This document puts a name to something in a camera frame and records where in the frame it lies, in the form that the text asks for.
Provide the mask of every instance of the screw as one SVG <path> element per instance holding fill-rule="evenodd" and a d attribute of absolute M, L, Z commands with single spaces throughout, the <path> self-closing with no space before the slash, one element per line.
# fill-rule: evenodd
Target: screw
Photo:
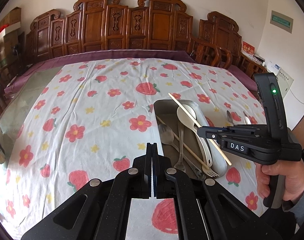
<path fill-rule="evenodd" d="M 99 179 L 91 179 L 91 181 L 90 181 L 90 186 L 91 187 L 96 187 L 98 185 L 100 185 L 100 180 Z"/>
<path fill-rule="evenodd" d="M 176 169 L 174 169 L 174 168 L 168 168 L 168 169 L 166 170 L 166 172 L 167 172 L 168 174 L 173 175 L 173 174 L 176 173 Z"/>
<path fill-rule="evenodd" d="M 134 175 L 137 174 L 139 172 L 139 170 L 137 168 L 130 168 L 129 169 L 129 174 Z"/>
<path fill-rule="evenodd" d="M 206 179 L 205 184 L 208 186 L 213 186 L 215 184 L 215 180 L 213 179 Z"/>

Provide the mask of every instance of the human hand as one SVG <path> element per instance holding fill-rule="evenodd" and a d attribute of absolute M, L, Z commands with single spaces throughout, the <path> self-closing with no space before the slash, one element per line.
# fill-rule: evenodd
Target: human hand
<path fill-rule="evenodd" d="M 261 198 L 270 195 L 270 176 L 285 175 L 285 192 L 283 200 L 291 200 L 296 203 L 304 192 L 304 162 L 277 161 L 273 165 L 261 165 L 255 163 L 255 176 L 257 181 L 257 193 Z"/>

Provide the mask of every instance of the sleeve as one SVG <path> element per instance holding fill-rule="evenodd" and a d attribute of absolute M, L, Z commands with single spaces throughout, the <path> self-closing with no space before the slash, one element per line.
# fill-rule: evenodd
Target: sleeve
<path fill-rule="evenodd" d="M 304 193 L 295 205 L 291 201 L 283 201 L 282 208 L 284 212 L 294 213 L 296 222 L 301 226 L 304 222 Z"/>

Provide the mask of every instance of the wooden chopstick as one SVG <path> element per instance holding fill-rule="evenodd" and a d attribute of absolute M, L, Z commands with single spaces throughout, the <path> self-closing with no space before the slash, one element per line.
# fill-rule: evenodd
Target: wooden chopstick
<path fill-rule="evenodd" d="M 188 115 L 189 118 L 192 119 L 192 121 L 197 125 L 197 127 L 202 127 L 198 121 L 196 121 L 196 119 L 185 109 L 184 106 L 182 106 L 182 104 L 177 101 L 177 99 L 172 96 L 170 93 L 168 93 L 168 95 L 178 104 L 178 106 L 180 108 L 182 108 L 182 110 Z M 231 161 L 228 159 L 228 157 L 224 154 L 224 152 L 222 152 L 222 150 L 220 149 L 220 147 L 218 146 L 218 144 L 213 140 L 213 139 L 208 139 L 216 148 L 216 150 L 218 150 L 218 152 L 222 155 L 222 157 L 225 159 L 225 161 L 228 163 L 228 165 L 232 165 Z"/>
<path fill-rule="evenodd" d="M 163 122 L 161 120 L 161 118 L 159 118 L 157 115 L 156 115 L 156 119 L 159 120 L 160 123 L 166 125 L 166 123 Z M 173 134 L 174 134 L 175 139 L 180 141 L 179 137 L 174 132 L 173 132 Z M 185 143 L 183 143 L 183 146 L 185 147 L 185 149 L 187 149 L 189 151 L 190 154 L 192 154 L 194 156 L 194 158 L 196 158 L 199 161 L 199 163 L 202 164 L 202 166 L 204 166 L 204 168 L 206 168 L 207 170 L 209 169 L 209 167 Z"/>

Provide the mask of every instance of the floral tablecloth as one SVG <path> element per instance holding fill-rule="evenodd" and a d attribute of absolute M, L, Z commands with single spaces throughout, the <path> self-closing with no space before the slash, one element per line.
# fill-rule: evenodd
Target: floral tablecloth
<path fill-rule="evenodd" d="M 114 178 L 144 155 L 147 142 L 162 154 L 153 103 L 197 102 L 210 125 L 235 123 L 245 111 L 265 123 L 255 97 L 228 71 L 160 59 L 111 59 L 65 65 L 29 112 L 4 175 L 0 212 L 23 235 L 89 179 Z M 228 155 L 233 166 L 218 182 L 257 215 L 252 162 Z M 127 239 L 177 239 L 173 200 L 132 200 Z"/>

